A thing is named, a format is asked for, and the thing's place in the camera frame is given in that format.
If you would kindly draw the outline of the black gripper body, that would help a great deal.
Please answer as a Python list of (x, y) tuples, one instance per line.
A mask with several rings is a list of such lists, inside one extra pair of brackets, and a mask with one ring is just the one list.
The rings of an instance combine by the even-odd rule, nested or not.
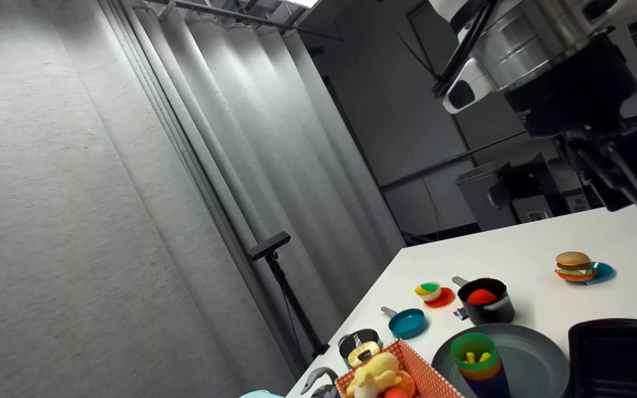
[(622, 103), (637, 91), (622, 51), (595, 37), (506, 102), (532, 136), (554, 139), (608, 209), (637, 205), (637, 118)]

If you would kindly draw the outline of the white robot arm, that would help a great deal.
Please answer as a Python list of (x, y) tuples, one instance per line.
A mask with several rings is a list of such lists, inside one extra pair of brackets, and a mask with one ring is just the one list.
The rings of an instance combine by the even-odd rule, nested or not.
[(610, 209), (637, 205), (637, 92), (613, 36), (637, 0), (429, 0), (457, 44), (433, 96), (457, 114), (501, 92), (525, 131), (550, 139)]

